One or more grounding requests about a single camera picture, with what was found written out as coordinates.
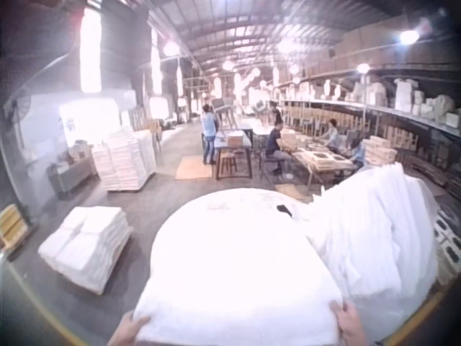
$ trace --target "wooden stool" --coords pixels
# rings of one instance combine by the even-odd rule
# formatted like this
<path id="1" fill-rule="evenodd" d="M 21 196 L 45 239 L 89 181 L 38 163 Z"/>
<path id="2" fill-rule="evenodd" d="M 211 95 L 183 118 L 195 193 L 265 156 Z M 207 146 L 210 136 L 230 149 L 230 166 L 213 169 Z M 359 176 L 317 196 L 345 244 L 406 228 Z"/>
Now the wooden stool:
<path id="1" fill-rule="evenodd" d="M 224 172 L 224 167 L 232 175 L 232 166 L 236 169 L 237 172 L 237 162 L 236 155 L 234 153 L 222 153 L 221 154 L 221 174 Z"/>

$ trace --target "cardboard box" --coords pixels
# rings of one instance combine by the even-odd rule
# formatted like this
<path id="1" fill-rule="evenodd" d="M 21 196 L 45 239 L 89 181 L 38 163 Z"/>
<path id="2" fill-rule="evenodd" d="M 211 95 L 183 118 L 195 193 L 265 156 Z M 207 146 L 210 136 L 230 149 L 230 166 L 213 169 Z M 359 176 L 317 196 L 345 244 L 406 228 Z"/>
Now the cardboard box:
<path id="1" fill-rule="evenodd" d="M 454 113 L 447 113 L 447 119 L 445 120 L 445 125 L 451 128 L 459 128 L 460 126 L 460 116 Z"/>
<path id="2" fill-rule="evenodd" d="M 413 105 L 411 112 L 413 115 L 421 115 L 421 105 Z"/>

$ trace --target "stack of white cloth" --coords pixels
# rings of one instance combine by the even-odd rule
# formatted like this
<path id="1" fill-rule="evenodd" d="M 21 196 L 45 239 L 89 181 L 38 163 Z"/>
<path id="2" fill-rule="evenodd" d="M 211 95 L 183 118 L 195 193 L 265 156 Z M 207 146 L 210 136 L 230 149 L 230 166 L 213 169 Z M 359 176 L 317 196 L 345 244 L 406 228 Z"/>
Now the stack of white cloth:
<path id="1" fill-rule="evenodd" d="M 138 140 L 131 128 L 121 128 L 106 140 L 117 173 L 119 190 L 139 190 L 147 180 Z"/>
<path id="2" fill-rule="evenodd" d="M 73 283 L 102 293 L 130 233 L 121 208 L 77 207 L 38 253 Z"/>
<path id="3" fill-rule="evenodd" d="M 360 172 L 308 206 L 300 227 L 370 340 L 394 333 L 436 280 L 436 215 L 425 184 L 400 164 Z"/>
<path id="4" fill-rule="evenodd" d="M 136 191 L 156 170 L 150 131 L 122 127 L 92 149 L 98 174 L 107 191 Z"/>
<path id="5" fill-rule="evenodd" d="M 109 148 L 105 144 L 95 146 L 92 150 L 94 166 L 107 191 L 119 190 L 117 172 L 110 158 Z"/>
<path id="6" fill-rule="evenodd" d="M 143 158 L 144 167 L 149 177 L 157 169 L 156 155 L 153 151 L 152 132 L 149 130 L 137 131 L 134 135 L 138 139 L 141 157 Z"/>

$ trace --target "black object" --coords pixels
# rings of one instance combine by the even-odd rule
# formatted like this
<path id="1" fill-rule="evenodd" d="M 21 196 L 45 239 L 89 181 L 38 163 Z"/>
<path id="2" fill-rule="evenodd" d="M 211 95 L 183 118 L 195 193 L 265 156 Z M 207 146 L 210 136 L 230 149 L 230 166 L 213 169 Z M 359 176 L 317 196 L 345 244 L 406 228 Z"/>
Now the black object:
<path id="1" fill-rule="evenodd" d="M 447 247 L 447 254 L 450 256 L 454 263 L 458 263 L 460 261 L 460 258 L 451 247 Z"/>
<path id="2" fill-rule="evenodd" d="M 293 217 L 293 215 L 291 214 L 291 212 L 288 210 L 287 207 L 285 207 L 284 205 L 278 205 L 277 206 L 277 210 L 280 212 L 280 213 L 286 213 L 288 214 L 291 218 Z"/>

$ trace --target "white cloth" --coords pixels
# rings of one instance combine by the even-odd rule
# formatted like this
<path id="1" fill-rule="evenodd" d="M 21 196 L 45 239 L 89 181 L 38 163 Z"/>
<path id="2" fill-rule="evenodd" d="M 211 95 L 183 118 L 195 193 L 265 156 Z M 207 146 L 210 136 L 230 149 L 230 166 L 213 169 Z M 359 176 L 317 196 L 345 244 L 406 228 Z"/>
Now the white cloth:
<path id="1" fill-rule="evenodd" d="M 342 295 L 357 305 L 368 338 L 394 333 L 437 276 L 437 204 L 425 184 L 400 164 L 368 169 L 308 209 L 305 233 Z"/>
<path id="2" fill-rule="evenodd" d="M 266 196 L 264 203 L 255 204 L 248 190 L 256 199 Z M 328 304 L 342 302 L 339 289 L 296 222 L 276 209 L 282 202 L 296 214 L 294 200 L 248 190 L 199 198 L 162 226 L 135 310 L 135 318 L 155 318 L 139 340 L 220 346 L 338 341 Z"/>

